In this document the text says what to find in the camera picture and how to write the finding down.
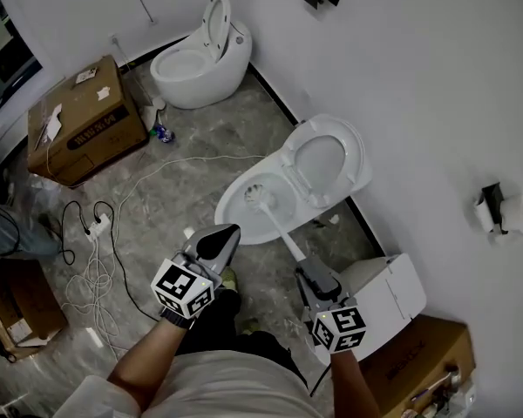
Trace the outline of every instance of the fiducial marker cube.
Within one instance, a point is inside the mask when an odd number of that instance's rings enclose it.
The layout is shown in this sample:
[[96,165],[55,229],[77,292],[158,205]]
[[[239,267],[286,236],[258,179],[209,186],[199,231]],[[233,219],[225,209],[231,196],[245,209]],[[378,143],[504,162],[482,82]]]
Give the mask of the fiducial marker cube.
[[164,307],[190,319],[214,299],[213,282],[165,259],[151,289]]
[[357,307],[346,307],[316,314],[312,334],[330,353],[358,347],[366,333],[366,324]]

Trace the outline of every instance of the window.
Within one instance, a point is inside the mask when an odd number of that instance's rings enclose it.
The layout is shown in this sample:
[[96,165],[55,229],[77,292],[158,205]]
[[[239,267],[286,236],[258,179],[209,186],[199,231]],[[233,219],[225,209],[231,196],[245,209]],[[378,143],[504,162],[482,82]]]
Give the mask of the window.
[[0,108],[43,67],[19,36],[0,1],[0,18],[12,39],[0,50]]

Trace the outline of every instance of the white wall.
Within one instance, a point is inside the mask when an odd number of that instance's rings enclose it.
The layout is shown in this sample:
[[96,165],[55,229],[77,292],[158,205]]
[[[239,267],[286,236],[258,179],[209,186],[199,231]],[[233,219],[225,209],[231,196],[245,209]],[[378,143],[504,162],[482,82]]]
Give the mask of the white wall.
[[477,416],[523,417],[523,238],[492,248],[465,218],[487,183],[523,191],[523,0],[232,3],[294,114],[363,135],[374,179],[356,201],[410,254],[431,311],[469,324]]
[[144,0],[158,23],[150,26],[139,0],[18,0],[52,62],[66,76],[102,55],[113,54],[117,34],[129,58],[198,28],[208,0]]

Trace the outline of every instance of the toilet paper roll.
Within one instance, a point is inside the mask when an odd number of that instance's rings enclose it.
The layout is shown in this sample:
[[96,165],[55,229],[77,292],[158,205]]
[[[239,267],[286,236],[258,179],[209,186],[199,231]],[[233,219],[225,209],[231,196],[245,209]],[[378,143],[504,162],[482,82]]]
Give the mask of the toilet paper roll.
[[499,205],[504,231],[523,232],[523,196],[513,195]]
[[482,229],[489,233],[494,228],[494,220],[484,196],[480,197],[474,204],[474,214],[477,216]]

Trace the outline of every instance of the cardboard box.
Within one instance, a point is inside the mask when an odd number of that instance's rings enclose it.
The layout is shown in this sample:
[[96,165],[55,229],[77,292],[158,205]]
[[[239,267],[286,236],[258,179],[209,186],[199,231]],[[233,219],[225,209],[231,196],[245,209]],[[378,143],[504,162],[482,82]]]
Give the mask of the cardboard box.
[[417,412],[431,394],[410,399],[457,365],[465,382],[475,368],[471,336],[464,324],[420,314],[401,333],[360,362],[364,379],[384,418],[399,418],[407,409]]
[[[94,75],[82,74],[92,69]],[[80,75],[87,79],[77,83]],[[45,128],[59,105],[62,126],[51,142]],[[89,65],[35,104],[29,111],[28,135],[29,171],[68,186],[149,138],[112,56]]]
[[0,260],[0,341],[8,354],[34,354],[66,325],[38,261]]

